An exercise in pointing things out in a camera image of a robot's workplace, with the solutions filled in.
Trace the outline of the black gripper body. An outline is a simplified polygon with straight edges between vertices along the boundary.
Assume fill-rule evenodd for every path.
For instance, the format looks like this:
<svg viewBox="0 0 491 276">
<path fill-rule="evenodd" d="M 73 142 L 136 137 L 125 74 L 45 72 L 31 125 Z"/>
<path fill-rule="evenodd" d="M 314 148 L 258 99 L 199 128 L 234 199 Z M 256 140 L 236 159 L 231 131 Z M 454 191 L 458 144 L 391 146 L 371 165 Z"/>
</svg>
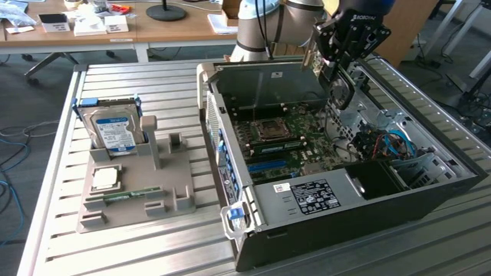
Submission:
<svg viewBox="0 0 491 276">
<path fill-rule="evenodd" d="M 340 1 L 336 20 L 338 58 L 348 56 L 364 26 L 380 26 L 384 21 L 384 1 Z"/>
</svg>

